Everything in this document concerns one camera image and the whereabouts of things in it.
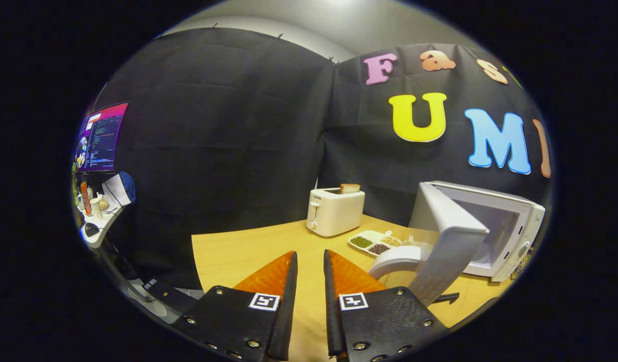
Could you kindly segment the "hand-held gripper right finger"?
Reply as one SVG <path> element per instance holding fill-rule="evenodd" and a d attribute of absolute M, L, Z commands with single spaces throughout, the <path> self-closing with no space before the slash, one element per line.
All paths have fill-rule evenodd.
<path fill-rule="evenodd" d="M 323 273 L 328 354 L 337 361 L 398 361 L 448 333 L 406 287 L 384 287 L 332 250 Z"/>

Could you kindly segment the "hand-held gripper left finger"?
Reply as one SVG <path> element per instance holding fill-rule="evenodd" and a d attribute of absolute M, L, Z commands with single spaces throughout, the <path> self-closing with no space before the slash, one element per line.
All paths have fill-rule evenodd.
<path fill-rule="evenodd" d="M 289 359 L 298 276 L 293 250 L 235 287 L 213 286 L 173 323 L 212 361 Z"/>

